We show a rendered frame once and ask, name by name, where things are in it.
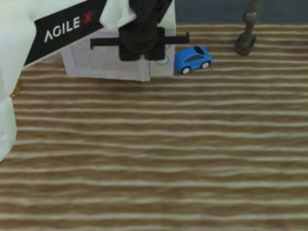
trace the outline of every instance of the dark gray pole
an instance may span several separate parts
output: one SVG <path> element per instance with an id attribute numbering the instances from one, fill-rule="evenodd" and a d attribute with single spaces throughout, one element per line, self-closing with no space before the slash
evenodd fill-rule
<path id="1" fill-rule="evenodd" d="M 253 30 L 264 8 L 264 4 L 265 0 L 250 0 L 243 14 L 243 20 L 246 24 L 245 31 L 240 35 L 235 44 L 235 51 L 240 55 L 249 55 L 255 44 L 257 38 L 253 34 Z"/>

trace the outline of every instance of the blue toy car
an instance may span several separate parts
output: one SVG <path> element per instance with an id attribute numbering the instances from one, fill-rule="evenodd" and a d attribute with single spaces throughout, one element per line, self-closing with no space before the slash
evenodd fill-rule
<path id="1" fill-rule="evenodd" d="M 212 63 L 213 59 L 205 47 L 194 46 L 176 53 L 174 66 L 178 72 L 188 74 L 191 70 L 206 69 Z"/>

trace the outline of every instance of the white wheel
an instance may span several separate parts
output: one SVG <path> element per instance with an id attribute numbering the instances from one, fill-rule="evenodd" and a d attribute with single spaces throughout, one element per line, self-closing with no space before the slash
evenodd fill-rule
<path id="1" fill-rule="evenodd" d="M 209 62 L 205 62 L 202 64 L 202 69 L 207 69 L 208 67 L 210 66 L 210 63 Z"/>
<path id="2" fill-rule="evenodd" d="M 182 74 L 188 74 L 191 71 L 189 67 L 183 68 Z"/>

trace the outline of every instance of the wood grain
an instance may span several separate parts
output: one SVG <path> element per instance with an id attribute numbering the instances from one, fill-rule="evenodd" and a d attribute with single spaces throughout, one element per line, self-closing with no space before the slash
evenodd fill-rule
<path id="1" fill-rule="evenodd" d="M 179 25 L 213 66 L 146 84 L 25 70 L 0 230 L 307 230 L 308 25 L 242 29 Z"/>

